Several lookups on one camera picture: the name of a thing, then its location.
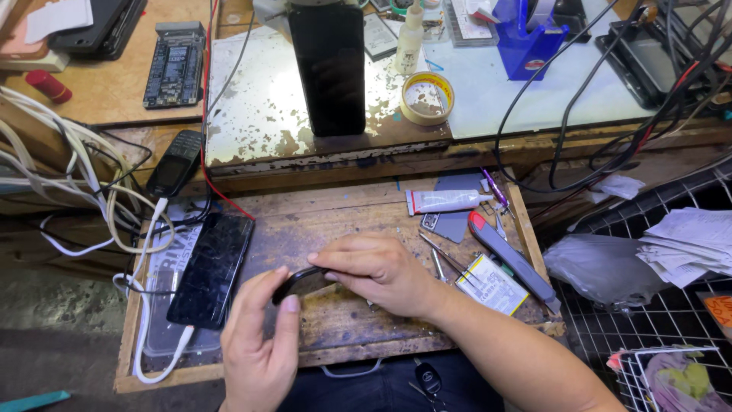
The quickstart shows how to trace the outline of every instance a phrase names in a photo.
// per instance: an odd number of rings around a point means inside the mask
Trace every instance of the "forearm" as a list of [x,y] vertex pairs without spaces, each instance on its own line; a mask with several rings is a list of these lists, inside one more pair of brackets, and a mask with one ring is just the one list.
[[554,339],[451,287],[425,320],[447,333],[509,402],[530,411],[624,411],[600,379]]

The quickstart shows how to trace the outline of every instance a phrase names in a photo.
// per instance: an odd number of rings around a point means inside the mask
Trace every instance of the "red cylinder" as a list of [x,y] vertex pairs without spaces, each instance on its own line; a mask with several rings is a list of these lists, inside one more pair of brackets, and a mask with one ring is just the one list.
[[45,70],[28,72],[26,83],[35,87],[56,104],[66,103],[72,96],[71,90]]

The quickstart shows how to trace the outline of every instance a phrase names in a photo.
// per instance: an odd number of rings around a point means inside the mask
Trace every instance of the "fingernail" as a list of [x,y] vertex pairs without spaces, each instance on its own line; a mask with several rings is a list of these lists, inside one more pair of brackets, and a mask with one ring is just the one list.
[[299,312],[300,300],[297,298],[297,295],[289,295],[282,301],[282,307],[286,312]]

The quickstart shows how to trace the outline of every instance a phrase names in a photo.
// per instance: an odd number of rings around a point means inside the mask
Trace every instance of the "black smartphone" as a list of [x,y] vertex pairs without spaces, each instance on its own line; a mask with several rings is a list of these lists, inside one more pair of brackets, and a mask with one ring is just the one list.
[[272,295],[272,303],[279,305],[288,295],[306,295],[328,286],[330,282],[325,279],[325,274],[329,270],[318,266],[310,266],[293,273],[285,283],[275,290],[274,295]]
[[206,217],[165,319],[196,328],[221,329],[227,301],[254,230],[246,216]]
[[313,134],[363,133],[363,12],[343,1],[325,6],[292,4],[288,20]]

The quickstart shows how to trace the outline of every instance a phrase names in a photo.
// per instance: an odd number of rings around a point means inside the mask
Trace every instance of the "purple screwdriver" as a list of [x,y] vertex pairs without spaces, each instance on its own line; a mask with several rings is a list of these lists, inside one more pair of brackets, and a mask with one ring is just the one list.
[[488,185],[490,186],[490,189],[493,191],[493,194],[496,195],[496,198],[498,201],[504,206],[504,209],[508,211],[508,213],[511,213],[511,216],[516,219],[516,216],[513,216],[513,212],[508,207],[508,200],[506,200],[506,197],[503,195],[503,192],[501,192],[501,189],[498,188],[498,185],[496,185],[496,181],[493,180],[493,178],[490,176],[490,173],[488,173],[488,170],[485,170],[485,168],[481,167],[480,171],[483,172],[483,176],[485,176],[485,179],[488,180]]

